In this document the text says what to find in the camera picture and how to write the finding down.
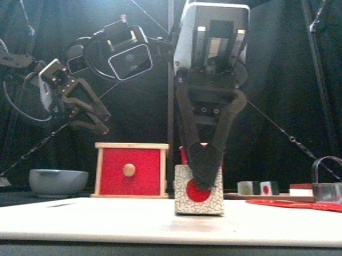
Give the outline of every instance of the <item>metal rod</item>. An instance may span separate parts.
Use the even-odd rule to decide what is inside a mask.
[[[302,3],[302,10],[303,10],[303,16],[304,16],[304,22],[306,22],[307,39],[308,39],[310,50],[312,55],[315,78],[316,78],[316,84],[318,84],[319,95],[320,95],[320,103],[323,108],[327,137],[328,137],[328,146],[330,146],[331,153],[334,155],[338,155],[336,134],[334,129],[332,114],[330,109],[331,106],[328,104],[330,98],[328,98],[327,87],[324,83],[324,74],[323,74],[320,56],[318,51],[318,43],[316,43],[315,34],[311,33],[311,29],[310,29],[312,24],[310,7],[308,7],[307,0],[300,0],[300,3]]]

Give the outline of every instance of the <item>table surface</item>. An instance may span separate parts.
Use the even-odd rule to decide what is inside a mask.
[[[224,200],[223,216],[172,199],[72,198],[0,208],[0,239],[342,248],[342,214]]]

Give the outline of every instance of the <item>red object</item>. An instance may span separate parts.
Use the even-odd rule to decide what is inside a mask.
[[[260,200],[250,199],[250,200],[246,200],[246,202],[250,204],[267,205],[267,206],[284,207],[284,208],[314,209],[314,210],[322,210],[322,211],[342,212],[342,205],[336,203],[328,203],[328,202],[306,203],[306,202],[262,200],[262,199]]]
[[[211,191],[209,190],[200,190],[197,189],[195,180],[189,180],[187,183],[187,196],[188,198],[197,203],[204,202],[209,197]]]
[[[268,187],[267,187],[267,186],[263,186],[262,190],[263,190],[263,193],[264,193],[266,195],[268,195],[268,193],[270,193]]]
[[[290,189],[312,189],[311,183],[290,184]]]
[[[123,175],[123,167],[136,167],[132,177]],[[101,167],[101,195],[159,195],[160,154],[156,149],[104,149]]]
[[[165,197],[167,144],[96,143],[93,197]]]

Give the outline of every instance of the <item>black curtain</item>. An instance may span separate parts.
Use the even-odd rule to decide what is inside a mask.
[[[34,28],[30,40],[20,1],[0,3],[0,38],[12,53],[30,51],[46,63],[64,59],[65,46],[79,37],[89,36],[127,14],[128,21],[141,26],[148,37],[167,37],[132,1],[121,0],[24,0],[28,21]],[[135,1],[167,29],[168,6],[163,0]],[[307,37],[307,24],[300,1],[220,1],[248,4],[251,7],[247,45],[248,81],[241,90],[250,102],[286,131],[260,115],[251,105],[239,115],[227,141],[224,156],[224,188],[235,188],[240,180],[275,180],[280,188],[290,183],[310,182],[312,159],[290,142],[295,137],[316,155],[334,154],[328,144],[328,129],[320,100],[312,54]],[[310,1],[310,16],[314,18],[320,1]],[[175,17],[180,16],[184,1],[175,1]],[[328,91],[328,112],[332,116],[335,143],[340,156],[340,2],[331,0],[324,26],[316,33],[319,56]],[[97,95],[112,83],[84,73]],[[167,142],[167,62],[156,61],[153,70],[137,81],[121,84],[103,97],[112,113],[107,125],[109,133],[92,134],[69,127],[49,140],[9,172],[14,185],[26,185],[32,168],[80,169],[89,172],[88,186],[95,183],[95,142]],[[14,102],[32,114],[40,107],[33,91],[20,83],[8,84]],[[0,159],[1,170],[28,152],[60,124],[40,124],[29,121],[9,107],[0,93]],[[334,181],[322,172],[322,181]]]

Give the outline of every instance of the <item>red box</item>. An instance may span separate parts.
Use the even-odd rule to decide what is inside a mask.
[[[167,144],[96,143],[93,197],[167,197]]]

